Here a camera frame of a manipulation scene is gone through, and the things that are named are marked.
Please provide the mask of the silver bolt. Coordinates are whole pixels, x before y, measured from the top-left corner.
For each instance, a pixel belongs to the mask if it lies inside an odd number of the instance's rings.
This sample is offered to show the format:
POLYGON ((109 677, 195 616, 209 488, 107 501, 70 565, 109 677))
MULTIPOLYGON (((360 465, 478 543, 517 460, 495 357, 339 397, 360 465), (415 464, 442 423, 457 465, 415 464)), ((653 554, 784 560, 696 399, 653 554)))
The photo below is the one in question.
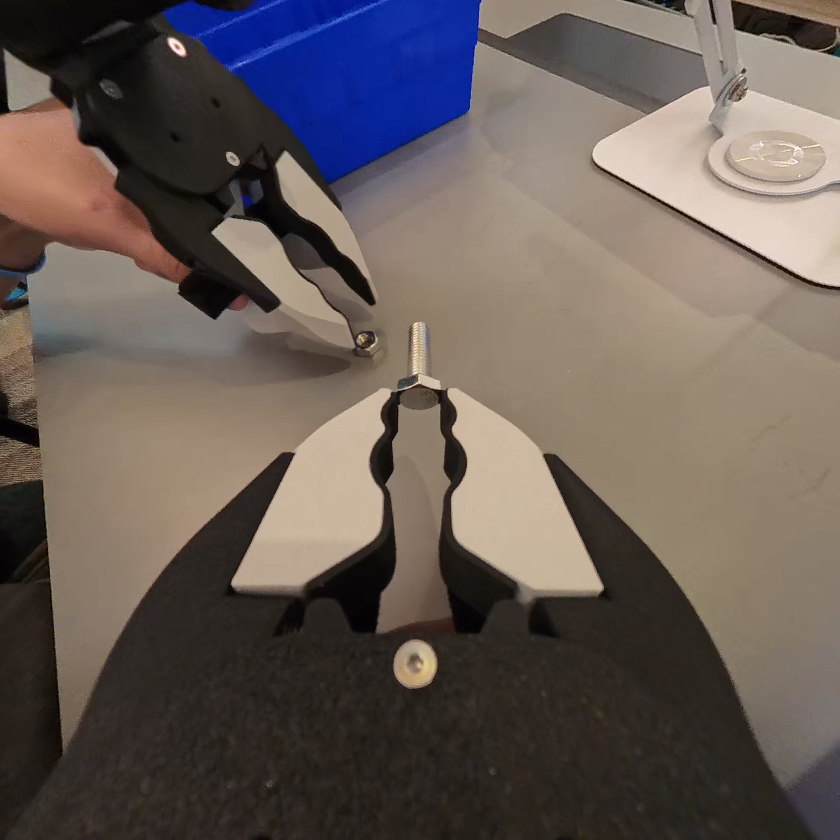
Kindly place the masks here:
POLYGON ((428 326, 425 322, 414 322, 408 332, 407 373, 396 386, 402 407, 424 411, 439 403, 444 387, 432 376, 431 368, 428 326))

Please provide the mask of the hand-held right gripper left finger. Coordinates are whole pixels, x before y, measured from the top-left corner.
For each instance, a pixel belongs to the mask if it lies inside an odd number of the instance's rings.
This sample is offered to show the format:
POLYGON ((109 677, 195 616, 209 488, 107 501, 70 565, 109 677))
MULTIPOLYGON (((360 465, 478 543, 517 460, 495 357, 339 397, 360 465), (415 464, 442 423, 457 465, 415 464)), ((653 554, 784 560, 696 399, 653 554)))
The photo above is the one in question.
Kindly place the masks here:
POLYGON ((231 581, 237 594, 332 598, 351 621, 378 620, 396 568, 386 484, 399 406, 378 390, 297 447, 231 581))

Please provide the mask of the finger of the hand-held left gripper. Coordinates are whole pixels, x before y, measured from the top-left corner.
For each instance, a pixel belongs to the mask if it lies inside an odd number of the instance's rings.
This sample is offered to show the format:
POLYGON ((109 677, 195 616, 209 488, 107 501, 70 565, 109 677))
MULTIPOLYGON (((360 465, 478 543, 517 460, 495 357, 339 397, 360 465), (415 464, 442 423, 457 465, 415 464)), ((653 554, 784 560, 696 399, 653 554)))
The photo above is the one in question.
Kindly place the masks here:
POLYGON ((366 330, 353 325, 353 318, 362 314, 361 299, 345 289, 308 243, 293 235, 284 244, 264 223, 237 216, 224 220, 213 236, 279 299, 266 312, 246 293, 249 303, 241 315, 253 331, 286 333, 352 352, 354 335, 366 330))
POLYGON ((300 159, 286 148, 248 187, 248 218, 266 224, 279 239, 295 235, 304 240, 364 303, 376 304, 360 243, 311 157, 300 159))

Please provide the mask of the blue wristband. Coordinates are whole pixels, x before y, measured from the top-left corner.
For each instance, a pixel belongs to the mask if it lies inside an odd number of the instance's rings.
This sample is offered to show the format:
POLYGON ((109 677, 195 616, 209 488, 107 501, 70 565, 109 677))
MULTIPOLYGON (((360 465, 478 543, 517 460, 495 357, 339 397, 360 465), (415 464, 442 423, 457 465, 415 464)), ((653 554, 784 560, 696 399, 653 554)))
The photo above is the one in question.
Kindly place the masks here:
POLYGON ((29 278, 38 274, 46 263, 46 252, 42 251, 35 263, 20 269, 1 268, 1 309, 10 312, 28 305, 29 278))

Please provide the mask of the person's left hand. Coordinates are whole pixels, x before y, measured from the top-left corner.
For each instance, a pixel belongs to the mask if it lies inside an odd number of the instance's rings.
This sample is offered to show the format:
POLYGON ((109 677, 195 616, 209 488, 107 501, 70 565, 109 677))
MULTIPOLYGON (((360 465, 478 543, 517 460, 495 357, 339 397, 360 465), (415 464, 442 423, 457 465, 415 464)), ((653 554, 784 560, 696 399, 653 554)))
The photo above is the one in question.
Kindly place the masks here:
POLYGON ((190 269, 170 255, 116 178, 50 98, 1 118, 1 267, 25 268, 49 245, 127 257, 180 284, 190 269))

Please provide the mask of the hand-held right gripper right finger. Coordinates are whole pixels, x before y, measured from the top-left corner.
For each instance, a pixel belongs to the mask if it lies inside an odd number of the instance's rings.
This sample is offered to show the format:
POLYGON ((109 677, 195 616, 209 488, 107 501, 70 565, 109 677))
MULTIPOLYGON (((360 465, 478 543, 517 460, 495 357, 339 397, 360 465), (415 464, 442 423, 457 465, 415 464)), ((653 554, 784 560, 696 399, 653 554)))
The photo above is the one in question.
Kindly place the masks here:
POLYGON ((459 389, 439 393, 444 495, 439 568, 456 621, 499 602, 593 598, 605 587, 551 470, 522 430, 459 389))

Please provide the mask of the grey desk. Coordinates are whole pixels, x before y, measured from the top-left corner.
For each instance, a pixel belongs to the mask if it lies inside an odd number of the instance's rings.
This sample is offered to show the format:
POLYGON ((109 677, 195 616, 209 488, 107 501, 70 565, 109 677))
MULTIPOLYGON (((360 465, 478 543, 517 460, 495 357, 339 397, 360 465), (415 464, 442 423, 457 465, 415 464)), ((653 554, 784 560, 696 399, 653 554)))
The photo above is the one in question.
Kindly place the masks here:
POLYGON ((65 739, 193 534, 282 452, 434 374, 559 455, 665 562, 773 771, 838 744, 838 294, 603 173, 639 118, 506 45, 482 10, 471 110, 335 185, 379 291, 370 360, 211 320, 115 255, 54 246, 30 287, 65 739))

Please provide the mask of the blue plastic bin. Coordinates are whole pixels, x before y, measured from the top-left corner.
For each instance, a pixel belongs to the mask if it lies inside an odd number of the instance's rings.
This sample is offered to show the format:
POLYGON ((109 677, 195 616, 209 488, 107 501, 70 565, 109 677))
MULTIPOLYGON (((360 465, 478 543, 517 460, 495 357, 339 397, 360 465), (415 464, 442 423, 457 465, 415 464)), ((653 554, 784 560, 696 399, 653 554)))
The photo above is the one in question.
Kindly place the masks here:
POLYGON ((186 2, 164 15, 279 115, 328 182, 470 108, 480 1, 186 2))

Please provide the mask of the white document stand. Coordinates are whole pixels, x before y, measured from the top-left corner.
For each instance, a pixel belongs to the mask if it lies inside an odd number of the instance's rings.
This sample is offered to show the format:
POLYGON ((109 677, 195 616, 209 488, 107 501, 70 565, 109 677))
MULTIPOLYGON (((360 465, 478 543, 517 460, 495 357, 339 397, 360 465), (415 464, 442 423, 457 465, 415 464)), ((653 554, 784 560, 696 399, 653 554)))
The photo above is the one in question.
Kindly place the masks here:
POLYGON ((839 121, 749 89, 730 2, 686 2, 708 88, 601 140, 605 173, 817 287, 839 288, 839 121))

